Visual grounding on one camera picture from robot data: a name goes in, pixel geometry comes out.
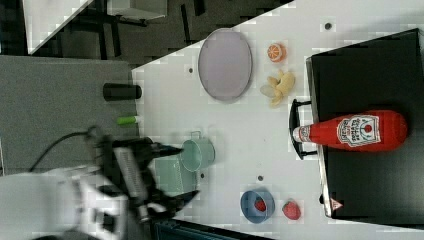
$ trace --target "red fruit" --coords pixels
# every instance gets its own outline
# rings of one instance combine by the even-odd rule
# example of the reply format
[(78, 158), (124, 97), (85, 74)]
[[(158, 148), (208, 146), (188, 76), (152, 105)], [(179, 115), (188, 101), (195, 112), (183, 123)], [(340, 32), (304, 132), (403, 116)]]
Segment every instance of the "red fruit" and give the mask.
[(255, 208), (258, 209), (261, 212), (265, 212), (266, 205), (265, 205), (264, 200), (262, 200), (262, 199), (261, 200), (256, 200), (256, 202), (255, 202)]
[(283, 213), (291, 220), (298, 220), (301, 215), (300, 208), (294, 201), (290, 201), (284, 205)]

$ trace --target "plate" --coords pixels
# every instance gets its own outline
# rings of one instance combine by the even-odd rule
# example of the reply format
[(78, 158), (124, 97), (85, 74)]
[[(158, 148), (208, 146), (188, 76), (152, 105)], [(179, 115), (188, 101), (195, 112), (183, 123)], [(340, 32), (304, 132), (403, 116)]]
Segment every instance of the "plate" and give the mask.
[(200, 50), (198, 69), (211, 97), (221, 101), (240, 97), (252, 73), (252, 54), (244, 36), (227, 28), (211, 33)]

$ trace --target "warning sticker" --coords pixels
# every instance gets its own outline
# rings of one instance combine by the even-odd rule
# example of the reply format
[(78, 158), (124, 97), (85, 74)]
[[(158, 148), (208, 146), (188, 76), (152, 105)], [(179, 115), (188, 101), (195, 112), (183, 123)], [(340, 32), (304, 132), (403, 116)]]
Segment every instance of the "warning sticker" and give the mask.
[(337, 202), (336, 200), (330, 198), (331, 201), (331, 209), (333, 209), (333, 211), (336, 211), (337, 209), (343, 207), (343, 204)]
[(381, 141), (378, 117), (355, 115), (345, 118), (337, 127), (337, 136), (340, 142), (347, 143), (350, 147), (378, 143)]

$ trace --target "black cylinder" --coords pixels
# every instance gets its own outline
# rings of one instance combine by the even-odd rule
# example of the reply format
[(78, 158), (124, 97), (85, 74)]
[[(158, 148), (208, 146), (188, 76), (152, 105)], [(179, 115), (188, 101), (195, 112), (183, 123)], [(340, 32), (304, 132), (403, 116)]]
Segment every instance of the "black cylinder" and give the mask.
[(103, 97), (106, 101), (134, 100), (141, 97), (141, 87), (130, 84), (106, 83)]

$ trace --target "ketchup bottle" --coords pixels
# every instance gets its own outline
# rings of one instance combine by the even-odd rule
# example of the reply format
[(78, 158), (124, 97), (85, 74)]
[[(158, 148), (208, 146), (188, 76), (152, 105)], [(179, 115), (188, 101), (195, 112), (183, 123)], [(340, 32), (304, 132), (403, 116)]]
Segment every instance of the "ketchup bottle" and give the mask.
[(359, 152), (394, 150), (405, 141), (405, 118), (391, 110), (345, 115), (309, 126), (297, 127), (297, 142), (314, 142), (332, 148)]

